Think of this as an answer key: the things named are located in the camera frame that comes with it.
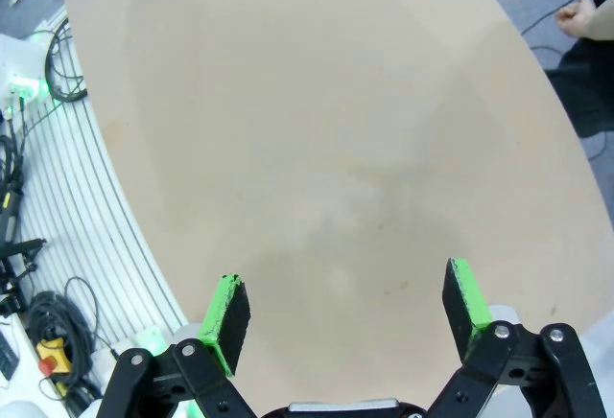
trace dark pants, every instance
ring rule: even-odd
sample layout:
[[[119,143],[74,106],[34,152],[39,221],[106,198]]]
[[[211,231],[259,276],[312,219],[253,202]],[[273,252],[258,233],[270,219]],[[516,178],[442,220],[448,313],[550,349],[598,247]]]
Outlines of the dark pants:
[[[546,75],[578,137],[614,130],[613,41],[579,39]]]

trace red button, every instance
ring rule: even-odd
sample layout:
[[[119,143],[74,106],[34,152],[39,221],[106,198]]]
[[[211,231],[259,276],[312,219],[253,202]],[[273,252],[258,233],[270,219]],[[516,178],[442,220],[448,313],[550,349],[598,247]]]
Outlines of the red button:
[[[56,368],[57,365],[58,363],[56,360],[50,356],[38,363],[38,370],[40,370],[45,377],[49,378],[51,374],[54,373],[54,368]]]

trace black bracket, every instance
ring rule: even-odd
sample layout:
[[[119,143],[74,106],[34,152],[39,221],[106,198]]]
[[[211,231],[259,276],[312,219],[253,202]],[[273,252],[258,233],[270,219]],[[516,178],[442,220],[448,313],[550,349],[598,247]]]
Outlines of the black bracket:
[[[520,386],[534,418],[606,418],[576,331],[567,324],[539,335],[492,322],[426,416],[476,417],[499,384]]]
[[[35,257],[44,246],[44,239],[32,239],[19,244],[0,246],[0,315],[8,316],[26,309],[26,300],[21,291],[20,282],[31,272],[36,271]],[[24,271],[15,274],[10,257],[23,257]]]
[[[181,401],[195,399],[207,418],[255,418],[226,378],[214,354],[185,339],[154,357],[145,349],[120,356],[98,418],[166,418]]]

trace black cable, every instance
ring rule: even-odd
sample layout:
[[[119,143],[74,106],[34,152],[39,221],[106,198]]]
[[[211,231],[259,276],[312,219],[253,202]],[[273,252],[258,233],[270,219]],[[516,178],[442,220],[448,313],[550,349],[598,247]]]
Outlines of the black cable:
[[[557,13],[558,11],[563,9],[565,6],[569,6],[574,1],[576,1],[576,0],[568,0],[565,3],[561,4],[560,6],[558,6],[557,8],[552,9],[551,11],[548,11],[548,12],[544,13],[539,18],[537,18],[533,23],[531,23],[527,28],[525,28],[522,32],[520,32],[520,35],[522,35],[522,36],[526,35],[528,32],[530,32],[533,28],[535,28],[541,22],[546,20],[548,17],[550,17],[551,15],[554,15],[555,13]]]
[[[42,382],[44,381],[51,381],[51,378],[47,378],[47,377],[43,377],[40,379],[40,381],[38,382],[38,390],[40,391],[40,393],[45,396],[47,399],[49,399],[50,401],[55,401],[55,402],[62,402],[64,401],[66,398],[65,397],[51,397],[49,395],[47,395],[47,393],[45,393],[45,391],[42,390],[42,387],[40,387],[42,385]]]
[[[53,373],[52,380],[70,387],[87,375],[92,367],[93,336],[81,311],[72,301],[52,291],[43,291],[32,301],[27,323],[34,346],[43,340],[64,340],[63,350],[72,368],[69,373]]]
[[[26,150],[26,114],[25,106],[21,107],[21,145],[19,146],[19,154],[23,162],[23,153]]]
[[[21,117],[23,119],[25,104],[22,97],[19,97],[19,103],[21,105]],[[12,125],[12,118],[9,119],[9,129],[11,131],[12,139],[12,171],[9,188],[13,190],[20,190],[21,186],[23,185],[23,152],[20,150],[20,146],[17,143],[17,135]]]
[[[0,196],[7,191],[12,172],[12,140],[8,135],[0,135],[0,148],[4,149],[2,172],[0,172]]]
[[[62,42],[64,41],[65,45],[68,46],[68,39],[71,37],[68,30],[69,22],[68,18],[65,18],[59,24],[58,29],[54,32],[54,35],[51,38],[51,43],[49,44],[47,57],[45,59],[45,80],[49,86],[49,94],[55,100],[61,102],[75,102],[83,99],[87,95],[87,88],[80,89],[79,87],[76,87],[78,90],[65,92],[61,89],[57,81],[57,78],[60,78],[63,81],[76,80],[78,82],[77,86],[81,85],[83,82],[83,76],[68,76],[65,72],[60,72],[55,65],[54,57],[57,55],[61,56]]]
[[[538,46],[531,46],[530,49],[532,51],[538,51],[538,50],[551,51],[551,52],[554,52],[555,54],[560,55],[561,57],[565,55],[562,51],[559,51],[558,49],[556,49],[556,47],[552,47],[552,46],[538,45]]]
[[[17,226],[17,234],[19,235],[19,242],[23,243],[23,222],[19,221],[18,222],[19,226]],[[34,277],[32,277],[32,273],[29,272],[28,273],[28,279],[30,280],[30,285],[32,286],[32,291],[30,292],[30,298],[28,299],[28,306],[30,306],[30,303],[32,303],[32,300],[35,299],[36,296],[36,284],[35,284],[35,279]]]
[[[56,32],[54,32],[53,30],[36,30],[35,32],[31,32],[31,33],[28,33],[27,35],[21,36],[19,39],[21,40],[28,39],[30,36],[41,35],[43,33],[46,33],[48,35],[54,35]]]
[[[81,85],[81,82],[83,81],[83,79],[81,79],[80,81],[77,82],[77,85],[72,89],[72,92],[75,92],[79,89],[79,86]],[[43,106],[45,106],[45,114],[43,114],[38,120],[36,120],[30,127],[27,127],[26,123],[23,124],[24,126],[24,134],[23,134],[23,140],[21,142],[21,150],[20,152],[23,154],[23,150],[24,150],[24,146],[25,146],[25,142],[26,142],[26,137],[28,136],[28,134],[30,134],[30,132],[32,130],[34,130],[34,128],[36,126],[38,126],[41,122],[43,122],[45,119],[47,119],[49,116],[51,116],[58,108],[60,108],[61,106],[64,106],[64,102],[59,102],[58,104],[56,104],[53,108],[51,108],[49,111],[47,111],[47,105],[44,104]]]
[[[66,281],[66,284],[64,284],[64,298],[68,298],[68,287],[70,286],[71,282],[81,282],[89,290],[89,293],[92,295],[92,300],[94,301],[94,330],[91,331],[91,334],[97,339],[99,339],[102,343],[104,343],[106,347],[111,351],[111,355],[113,355],[114,358],[118,359],[119,355],[113,349],[111,344],[98,334],[98,329],[100,328],[100,309],[98,305],[98,298],[96,298],[96,293],[94,293],[92,286],[82,277],[73,276]],[[89,330],[87,326],[84,326],[83,328],[85,330]]]

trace bolt head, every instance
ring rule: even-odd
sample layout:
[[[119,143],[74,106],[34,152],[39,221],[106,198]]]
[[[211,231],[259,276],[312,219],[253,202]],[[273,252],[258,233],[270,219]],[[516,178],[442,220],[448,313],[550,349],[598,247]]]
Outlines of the bolt head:
[[[194,346],[192,346],[191,344],[186,344],[181,349],[181,354],[183,356],[192,356],[194,354]]]
[[[498,325],[497,327],[495,327],[495,336],[497,338],[509,337],[509,328],[505,325]]]
[[[552,341],[559,343],[560,341],[563,340],[563,333],[558,329],[552,329],[550,331],[550,339]]]

